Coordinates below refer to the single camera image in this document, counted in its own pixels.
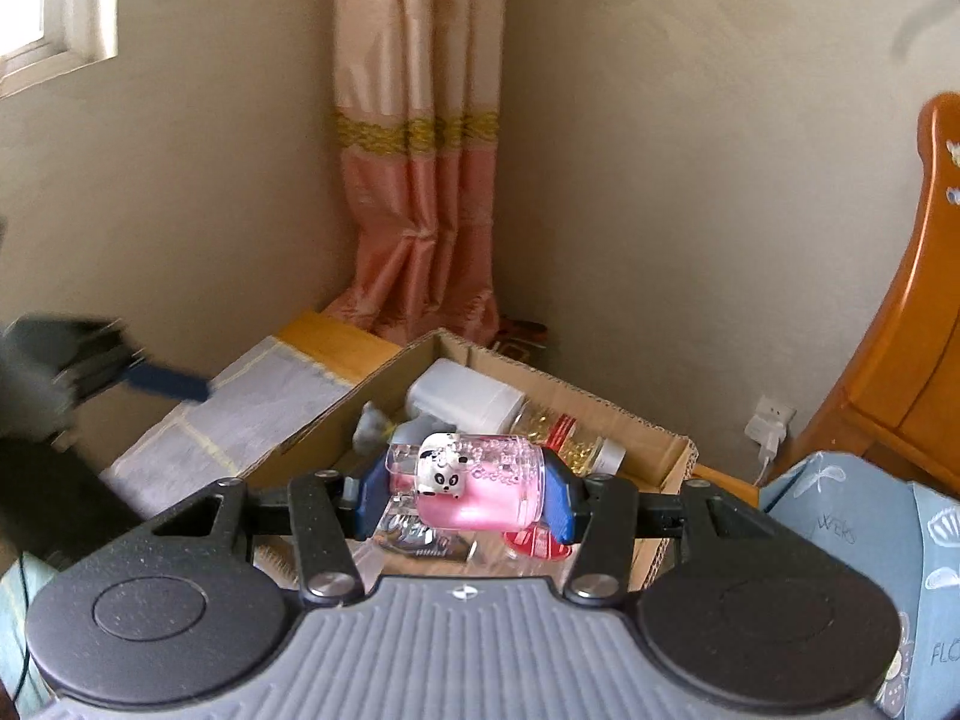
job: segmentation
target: wall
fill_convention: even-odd
[[[0,317],[121,316],[213,374],[349,282],[332,0],[119,0],[119,56],[0,100]],[[80,410],[104,464],[169,409]]]
[[[758,396],[802,427],[880,304],[958,71],[957,0],[510,0],[503,308],[752,479]]]

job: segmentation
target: wooden table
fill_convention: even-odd
[[[353,384],[363,381],[400,351],[395,343],[315,312],[300,316],[277,333],[277,338]],[[696,466],[694,475],[728,490],[752,506],[757,505],[760,492],[747,482],[703,464]]]

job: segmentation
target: curtain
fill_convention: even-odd
[[[335,0],[337,132],[359,226],[328,313],[395,343],[496,333],[491,230],[505,0]]]

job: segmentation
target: cardboard box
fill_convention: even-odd
[[[299,474],[335,467],[350,448],[364,403],[371,400],[386,413],[398,412],[409,386],[440,357],[514,386],[536,403],[568,413],[600,435],[621,443],[627,454],[618,475],[630,479],[640,490],[678,493],[683,480],[693,471],[697,450],[690,439],[656,427],[528,365],[438,330],[407,346],[311,425],[251,466],[248,483],[253,488],[274,487]],[[637,541],[632,589],[653,581],[665,546],[660,539]]]

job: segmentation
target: plastic bottle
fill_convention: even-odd
[[[578,476],[614,474],[627,450],[558,410],[527,401],[510,427],[514,436],[556,452]]]

